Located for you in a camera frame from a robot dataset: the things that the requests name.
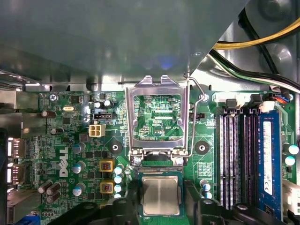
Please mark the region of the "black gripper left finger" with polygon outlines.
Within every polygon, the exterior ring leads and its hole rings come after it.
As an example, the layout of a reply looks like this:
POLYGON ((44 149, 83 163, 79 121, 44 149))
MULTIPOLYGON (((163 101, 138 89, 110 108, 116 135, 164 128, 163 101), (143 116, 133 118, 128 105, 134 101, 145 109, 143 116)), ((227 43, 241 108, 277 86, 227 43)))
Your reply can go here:
POLYGON ((82 202, 58 218, 51 225, 138 225, 138 184, 132 181, 127 186, 127 195, 115 198, 103 208, 95 202, 82 202))

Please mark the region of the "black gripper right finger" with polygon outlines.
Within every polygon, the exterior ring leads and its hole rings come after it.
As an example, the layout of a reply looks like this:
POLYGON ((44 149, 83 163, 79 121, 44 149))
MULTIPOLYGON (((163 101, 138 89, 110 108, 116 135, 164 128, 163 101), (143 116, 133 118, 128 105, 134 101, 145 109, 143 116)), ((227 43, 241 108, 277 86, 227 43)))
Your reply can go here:
POLYGON ((214 199, 202 198, 190 180, 184 181, 185 213, 191 225, 283 225, 270 214, 246 204, 225 209, 214 199))

